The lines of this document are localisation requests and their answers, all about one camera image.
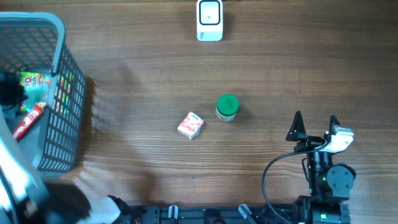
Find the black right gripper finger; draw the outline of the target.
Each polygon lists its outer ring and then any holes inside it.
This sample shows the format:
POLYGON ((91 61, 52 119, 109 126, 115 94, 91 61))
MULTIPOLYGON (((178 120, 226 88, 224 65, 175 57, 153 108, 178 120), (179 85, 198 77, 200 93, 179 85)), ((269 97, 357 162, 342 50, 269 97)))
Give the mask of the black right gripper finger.
POLYGON ((306 140, 306 130, 303 123, 301 111, 297 111, 293 123, 285 138, 286 141, 304 141, 306 140))
POLYGON ((338 121, 337 117, 335 115, 330 116, 330 125, 329 125, 329 132, 330 133, 335 133, 335 126, 339 126, 340 122, 338 121))

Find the Haribo gummy bag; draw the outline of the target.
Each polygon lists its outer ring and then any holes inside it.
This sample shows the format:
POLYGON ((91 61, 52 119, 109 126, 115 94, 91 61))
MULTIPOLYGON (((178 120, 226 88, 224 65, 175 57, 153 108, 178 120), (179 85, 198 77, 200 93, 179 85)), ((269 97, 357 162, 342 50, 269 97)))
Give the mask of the Haribo gummy bag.
POLYGON ((34 106, 45 107, 52 76, 37 72, 21 72, 20 75, 20 84, 24 87, 25 96, 21 103, 21 111, 30 112, 34 106))

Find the red Nescafe stick sachet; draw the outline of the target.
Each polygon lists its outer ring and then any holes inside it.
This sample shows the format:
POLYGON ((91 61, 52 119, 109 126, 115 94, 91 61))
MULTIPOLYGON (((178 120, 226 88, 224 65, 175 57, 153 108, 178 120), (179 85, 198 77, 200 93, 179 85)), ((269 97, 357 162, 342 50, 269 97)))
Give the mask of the red Nescafe stick sachet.
POLYGON ((35 105, 33 109, 25 115, 17 128, 14 130, 12 135, 13 138, 16 141, 20 141, 25 136, 26 132, 28 132, 28 130, 39 120, 43 113, 43 108, 41 108, 39 105, 35 105))

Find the green lid jar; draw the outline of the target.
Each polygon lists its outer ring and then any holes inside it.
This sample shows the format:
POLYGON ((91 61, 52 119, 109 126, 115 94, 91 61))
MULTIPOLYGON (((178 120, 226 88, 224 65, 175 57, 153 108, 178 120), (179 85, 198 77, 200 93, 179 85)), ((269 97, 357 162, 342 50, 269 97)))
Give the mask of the green lid jar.
POLYGON ((225 94, 218 98, 215 114, 222 122, 232 121, 239 109, 239 100, 232 94, 225 94))

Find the small red white carton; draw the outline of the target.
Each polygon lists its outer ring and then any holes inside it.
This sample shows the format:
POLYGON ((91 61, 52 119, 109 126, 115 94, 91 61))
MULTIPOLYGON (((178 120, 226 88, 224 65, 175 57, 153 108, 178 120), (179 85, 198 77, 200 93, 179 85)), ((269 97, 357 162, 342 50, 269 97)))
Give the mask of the small red white carton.
POLYGON ((198 135, 204 123, 204 120, 190 111, 184 120, 179 124, 177 131, 189 139, 193 139, 198 135))

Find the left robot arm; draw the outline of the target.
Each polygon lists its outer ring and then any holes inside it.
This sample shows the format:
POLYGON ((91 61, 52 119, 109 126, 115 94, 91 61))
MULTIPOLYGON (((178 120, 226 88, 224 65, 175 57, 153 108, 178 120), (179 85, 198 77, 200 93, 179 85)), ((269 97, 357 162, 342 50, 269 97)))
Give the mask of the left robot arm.
POLYGON ((5 114, 25 99, 10 73, 1 74, 1 223, 117 223, 111 197, 89 200, 73 184, 44 180, 20 150, 5 114))

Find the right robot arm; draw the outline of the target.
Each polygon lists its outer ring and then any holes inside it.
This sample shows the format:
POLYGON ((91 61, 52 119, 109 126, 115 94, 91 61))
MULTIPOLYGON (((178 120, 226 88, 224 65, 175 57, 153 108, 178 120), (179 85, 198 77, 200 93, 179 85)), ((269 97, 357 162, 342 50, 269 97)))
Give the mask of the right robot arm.
POLYGON ((341 126, 334 115, 322 137, 310 136, 301 112, 295 113, 286 140, 296 142, 294 151, 306 155, 304 170, 310 195, 299 196, 294 202, 290 218, 293 223, 351 223, 344 202, 350 198, 356 172, 346 164, 334 164, 332 156, 347 149, 353 138, 353 131, 341 126))

